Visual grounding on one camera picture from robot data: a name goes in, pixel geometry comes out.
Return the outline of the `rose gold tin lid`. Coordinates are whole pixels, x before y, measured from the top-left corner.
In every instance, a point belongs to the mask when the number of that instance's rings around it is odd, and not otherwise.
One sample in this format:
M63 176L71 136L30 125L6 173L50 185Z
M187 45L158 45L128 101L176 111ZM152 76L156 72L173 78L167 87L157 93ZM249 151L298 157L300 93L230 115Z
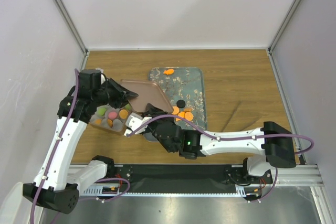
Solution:
M147 104L167 112L173 112L173 107L160 86L148 80L120 80L119 84L124 88L137 93L138 96L128 101L134 112L143 113Z

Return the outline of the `rose gold cookie tin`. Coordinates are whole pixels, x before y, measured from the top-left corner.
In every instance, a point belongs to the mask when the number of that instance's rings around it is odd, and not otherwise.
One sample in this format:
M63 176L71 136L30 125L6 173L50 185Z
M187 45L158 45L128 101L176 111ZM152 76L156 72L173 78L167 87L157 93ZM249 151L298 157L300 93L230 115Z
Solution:
M114 108L110 105L97 107L89 123L98 129L123 134L125 123L132 112L128 103L121 108Z

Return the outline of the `steel serving tongs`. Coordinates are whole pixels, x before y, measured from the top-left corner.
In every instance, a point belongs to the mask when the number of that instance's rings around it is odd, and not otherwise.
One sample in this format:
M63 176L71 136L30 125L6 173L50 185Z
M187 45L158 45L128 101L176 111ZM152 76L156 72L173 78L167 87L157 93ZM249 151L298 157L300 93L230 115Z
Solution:
M222 132L236 132L247 130L260 120L260 113L254 110L251 103L238 101L222 128Z

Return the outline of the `orange swirl cookie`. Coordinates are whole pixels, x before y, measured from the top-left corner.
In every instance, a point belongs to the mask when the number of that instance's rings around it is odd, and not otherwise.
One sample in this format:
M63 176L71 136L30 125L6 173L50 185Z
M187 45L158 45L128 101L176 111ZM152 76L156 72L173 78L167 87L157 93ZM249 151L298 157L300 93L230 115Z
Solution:
M113 121L110 119L107 119L107 124L109 127L113 127Z

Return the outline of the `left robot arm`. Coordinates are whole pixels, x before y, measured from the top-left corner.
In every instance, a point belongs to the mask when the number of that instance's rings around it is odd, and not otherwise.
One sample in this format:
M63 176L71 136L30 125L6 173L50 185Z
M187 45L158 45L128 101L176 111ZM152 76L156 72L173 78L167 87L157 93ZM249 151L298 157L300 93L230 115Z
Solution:
M68 169L79 139L98 107L121 108L137 93L126 89L98 69L75 71L76 84L61 100L53 140L32 183L23 185L23 196L39 206L63 214L71 213L79 196L98 180L115 178L114 160L95 156L73 176Z

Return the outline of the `pink round cookie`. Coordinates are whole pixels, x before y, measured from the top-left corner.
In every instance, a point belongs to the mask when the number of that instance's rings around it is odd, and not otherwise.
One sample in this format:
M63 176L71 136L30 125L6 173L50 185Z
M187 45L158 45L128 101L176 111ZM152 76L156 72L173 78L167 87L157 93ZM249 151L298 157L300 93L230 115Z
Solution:
M118 113L116 111L111 111L108 113L108 119L115 120L118 117Z

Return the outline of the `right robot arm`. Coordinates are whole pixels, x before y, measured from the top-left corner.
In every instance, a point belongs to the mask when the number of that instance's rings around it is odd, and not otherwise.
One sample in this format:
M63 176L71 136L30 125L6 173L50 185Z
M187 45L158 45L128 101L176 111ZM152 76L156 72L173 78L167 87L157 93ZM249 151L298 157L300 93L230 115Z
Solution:
M294 168L296 158L291 132L279 124L266 121L262 127L240 132L210 132L199 128L183 129L174 115L148 105L145 131L169 153L185 159L220 153L247 153L242 178L254 183L270 168Z

